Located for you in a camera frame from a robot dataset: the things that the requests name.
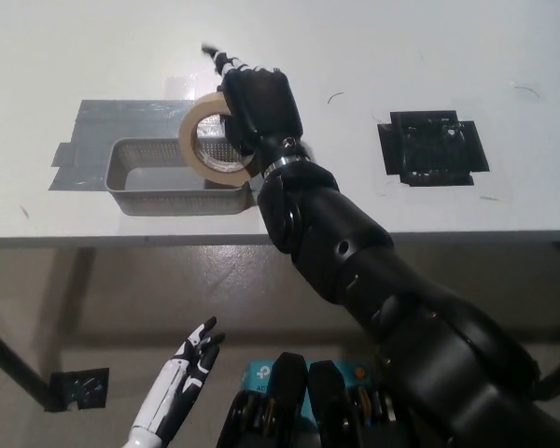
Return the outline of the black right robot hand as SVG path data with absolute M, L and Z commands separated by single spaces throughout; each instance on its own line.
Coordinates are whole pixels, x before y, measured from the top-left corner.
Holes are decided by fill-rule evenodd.
M 203 44 L 202 53 L 221 76 L 217 90 L 230 110 L 226 137 L 252 159 L 258 173 L 282 159 L 310 158 L 301 142 L 301 117 L 284 72 L 245 63 L 211 45 Z

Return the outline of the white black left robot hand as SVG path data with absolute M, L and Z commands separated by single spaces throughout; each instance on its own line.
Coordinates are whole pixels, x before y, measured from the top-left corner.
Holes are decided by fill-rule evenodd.
M 212 370 L 223 333 L 214 334 L 212 316 L 198 326 L 165 362 L 134 419 L 139 430 L 170 442 L 189 415 Z

